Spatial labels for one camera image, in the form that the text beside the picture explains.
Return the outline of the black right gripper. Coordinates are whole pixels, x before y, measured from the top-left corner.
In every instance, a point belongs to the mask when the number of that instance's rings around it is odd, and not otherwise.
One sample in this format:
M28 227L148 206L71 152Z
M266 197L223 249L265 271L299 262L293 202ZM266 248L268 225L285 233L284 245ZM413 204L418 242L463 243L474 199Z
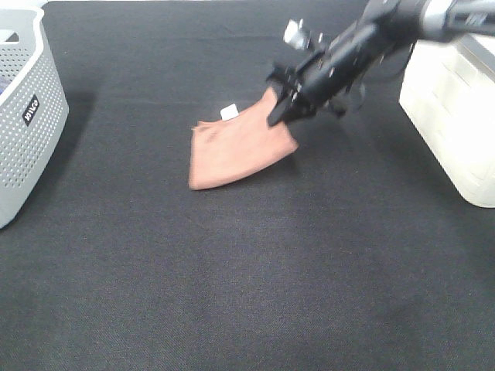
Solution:
M277 95L284 95L267 116L269 127L294 120L292 116L313 116L327 109L343 116L349 104L337 94L349 91L372 64L391 48L374 23L353 25L330 45L319 44L296 68L274 63L265 81Z

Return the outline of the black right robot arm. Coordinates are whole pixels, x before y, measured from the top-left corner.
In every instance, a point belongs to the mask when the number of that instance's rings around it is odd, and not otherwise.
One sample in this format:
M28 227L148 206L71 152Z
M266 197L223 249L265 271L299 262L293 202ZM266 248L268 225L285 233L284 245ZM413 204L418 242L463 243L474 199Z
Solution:
M297 66L276 63L268 79L281 86L268 125L312 117L322 108L335 116L348 109L343 99L379 60L419 40L450 43L465 34L493 36L492 1L369 1L335 39L313 36L303 21L290 20L283 40L308 56Z

